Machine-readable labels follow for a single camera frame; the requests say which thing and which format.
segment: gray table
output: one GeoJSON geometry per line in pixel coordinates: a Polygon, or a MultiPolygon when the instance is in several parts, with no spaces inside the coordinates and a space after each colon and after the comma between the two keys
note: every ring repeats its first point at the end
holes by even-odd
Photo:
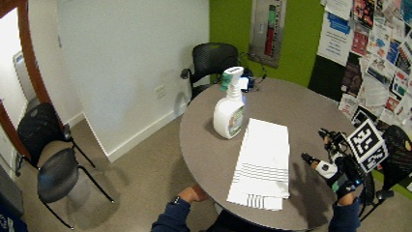
{"type": "Polygon", "coordinates": [[[354,130],[336,104],[309,89],[268,78],[258,91],[244,93],[244,127],[230,140],[212,127],[212,114],[225,93],[218,86],[208,88],[192,101],[180,124],[182,157],[197,183],[225,210],[264,226],[280,229],[310,229],[328,223],[336,196],[316,171],[301,161],[309,153],[326,160],[318,128],[354,130]],[[289,136],[289,198],[282,210],[252,209],[226,201],[248,119],[254,118],[288,127],[289,136]]]}

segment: sleeve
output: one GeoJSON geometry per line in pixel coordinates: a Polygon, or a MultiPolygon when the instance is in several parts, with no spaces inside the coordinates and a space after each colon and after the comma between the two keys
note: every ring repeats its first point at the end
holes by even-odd
{"type": "Polygon", "coordinates": [[[360,227],[358,199],[352,205],[333,204],[333,217],[329,222],[329,232],[353,232],[360,227]]]}
{"type": "Polygon", "coordinates": [[[162,214],[152,224],[152,232],[188,232],[190,231],[185,219],[190,212],[190,204],[180,201],[178,204],[166,204],[162,214]]]}

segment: gray carpet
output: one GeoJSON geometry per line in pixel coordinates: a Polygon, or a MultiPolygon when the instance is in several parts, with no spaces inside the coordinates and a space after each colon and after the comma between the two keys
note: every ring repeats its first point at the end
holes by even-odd
{"type": "MultiPolygon", "coordinates": [[[[80,154],[77,154],[78,162],[88,168],[116,201],[112,204],[106,200],[86,175],[80,172],[78,183],[69,195],[50,204],[56,213],[74,227],[74,231],[149,231],[166,202],[186,186],[194,184],[181,157],[178,126],[180,118],[162,127],[113,163],[101,152],[86,121],[72,129],[73,137],[93,160],[96,169],[80,154]]],[[[66,144],[61,142],[50,144],[41,161],[65,146],[66,144]]],[[[69,231],[38,201],[36,172],[37,170],[25,164],[21,176],[17,178],[24,201],[22,220],[30,232],[69,231]]],[[[188,217],[192,231],[206,229],[216,217],[210,200],[193,203],[188,217]]],[[[410,231],[410,218],[412,201],[396,193],[394,198],[376,210],[357,231],[410,231]]],[[[326,226],[314,231],[326,231],[326,226]]]]}

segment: white towel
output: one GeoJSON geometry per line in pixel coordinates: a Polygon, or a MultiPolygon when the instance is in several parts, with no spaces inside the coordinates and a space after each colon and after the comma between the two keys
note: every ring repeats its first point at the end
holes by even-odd
{"type": "Polygon", "coordinates": [[[228,201],[266,210],[281,210],[288,193],[286,127],[249,119],[228,201]]]}

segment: white spray bottle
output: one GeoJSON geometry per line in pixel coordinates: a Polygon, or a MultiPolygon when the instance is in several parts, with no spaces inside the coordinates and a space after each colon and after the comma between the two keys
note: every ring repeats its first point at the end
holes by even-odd
{"type": "Polygon", "coordinates": [[[214,107],[213,127],[216,132],[228,139],[240,132],[242,127],[244,102],[238,84],[242,73],[242,67],[233,67],[224,71],[220,89],[226,91],[226,97],[214,107]]]}

